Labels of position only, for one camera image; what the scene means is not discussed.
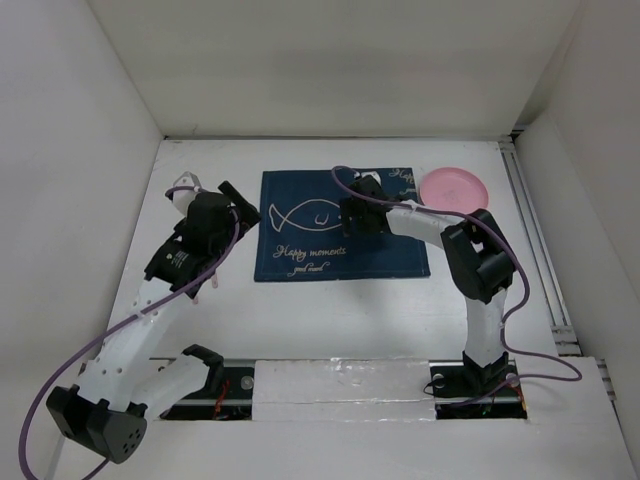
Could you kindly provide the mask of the navy blue placemat cloth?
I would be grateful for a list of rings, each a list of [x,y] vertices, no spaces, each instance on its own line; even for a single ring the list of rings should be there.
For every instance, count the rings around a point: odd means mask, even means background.
[[[405,279],[430,275],[426,245],[409,237],[345,236],[329,170],[265,171],[254,270],[258,283]]]

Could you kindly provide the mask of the pink plastic plate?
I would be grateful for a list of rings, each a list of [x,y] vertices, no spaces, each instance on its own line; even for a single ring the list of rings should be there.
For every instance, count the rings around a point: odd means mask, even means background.
[[[470,214],[489,206],[489,194],[482,181],[456,167],[438,168],[424,175],[418,194],[423,205],[436,210]]]

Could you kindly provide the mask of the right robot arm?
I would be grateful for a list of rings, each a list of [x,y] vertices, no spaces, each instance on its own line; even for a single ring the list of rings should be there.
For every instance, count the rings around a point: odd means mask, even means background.
[[[339,201],[345,235],[389,234],[442,249],[454,285],[466,304],[467,339],[462,364],[431,368],[428,387],[438,398],[476,397],[506,379],[508,353],[501,340],[507,290],[516,265],[492,215],[432,211],[412,200],[387,195],[371,174],[341,188]]]

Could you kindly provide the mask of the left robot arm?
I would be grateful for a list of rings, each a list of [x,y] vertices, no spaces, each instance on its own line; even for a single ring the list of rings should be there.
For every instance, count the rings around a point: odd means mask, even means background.
[[[146,266],[127,319],[106,335],[74,385],[54,388],[46,401],[66,438],[114,464],[128,460],[148,424],[176,402],[222,387],[223,357],[197,344],[150,377],[142,375],[169,326],[261,220],[228,181],[209,192],[185,175],[166,195],[183,217]]]

